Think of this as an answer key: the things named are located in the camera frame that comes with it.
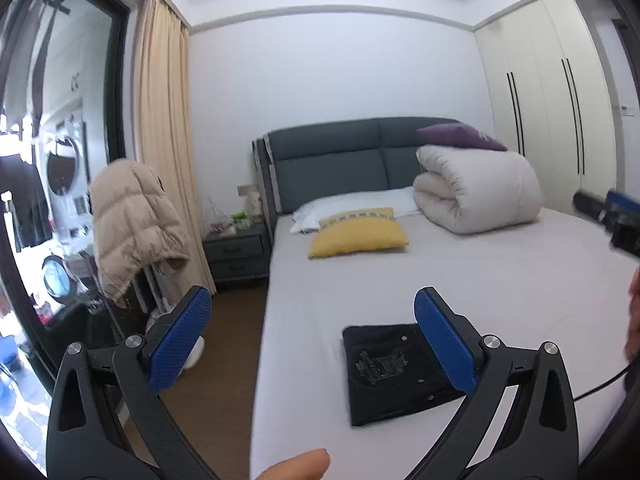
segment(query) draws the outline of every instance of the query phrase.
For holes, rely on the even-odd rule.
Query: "black cable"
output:
[[[622,370],[620,373],[614,375],[612,378],[610,378],[608,381],[606,381],[605,383],[602,383],[600,386],[596,386],[595,388],[592,388],[591,390],[589,390],[588,392],[584,392],[581,395],[578,395],[577,397],[574,397],[574,402],[578,402],[578,400],[584,399],[585,397],[589,397],[591,394],[594,394],[596,392],[599,392],[600,390],[602,390],[603,388],[606,388],[607,386],[609,386],[612,383],[615,383],[620,377],[622,377],[624,374],[626,374],[632,367],[632,365],[635,363],[635,360],[631,361],[624,370]]]

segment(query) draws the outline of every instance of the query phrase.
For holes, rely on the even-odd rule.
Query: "hanging clothes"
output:
[[[9,211],[14,219],[15,250],[51,240],[49,205],[40,173],[20,155],[0,156],[0,192],[11,191]]]
[[[11,57],[3,102],[8,128],[15,123],[22,126],[22,118],[27,114],[27,88],[31,71],[31,58],[33,57],[33,49],[40,29],[43,7],[42,1],[34,1],[24,20],[18,43]]]
[[[56,15],[60,4],[63,0],[54,0],[58,6],[53,8],[53,13],[47,25],[47,31],[42,38],[42,44],[38,51],[38,57],[33,65],[33,79],[31,80],[31,102],[33,104],[33,131],[31,137],[35,139],[40,134],[40,120],[42,118],[43,109],[43,93],[44,93],[44,69],[47,64],[47,54],[49,52],[49,42],[51,41],[51,33],[53,32],[53,24],[56,21]]]
[[[95,263],[102,292],[116,303],[131,280],[166,260],[175,271],[190,261],[191,237],[148,166],[121,158],[91,184]]]
[[[15,10],[15,0],[13,0],[10,4],[9,4],[9,8],[6,10],[6,12],[2,15],[2,18],[0,18],[0,52],[2,52],[2,49],[4,48],[4,38],[5,38],[5,25],[7,24],[7,22],[9,21],[7,19],[7,17],[14,12]]]

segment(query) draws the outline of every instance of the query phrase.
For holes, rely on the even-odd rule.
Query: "nightstand drawer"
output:
[[[204,243],[204,253],[208,262],[220,262],[235,258],[250,258],[260,256],[264,252],[259,236],[248,238],[229,238]]]
[[[244,258],[209,264],[214,280],[266,276],[269,273],[269,257]]]

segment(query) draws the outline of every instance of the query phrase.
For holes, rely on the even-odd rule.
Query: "wooden floor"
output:
[[[176,423],[223,480],[249,478],[255,380],[266,285],[217,294],[198,363],[161,394]],[[154,463],[131,419],[125,432],[136,454]]]

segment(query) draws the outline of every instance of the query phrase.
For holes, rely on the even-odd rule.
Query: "human hand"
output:
[[[315,449],[272,465],[256,480],[320,480],[330,463],[325,449]]]
[[[629,329],[626,334],[625,355],[632,361],[640,352],[640,269],[636,270],[629,286]]]

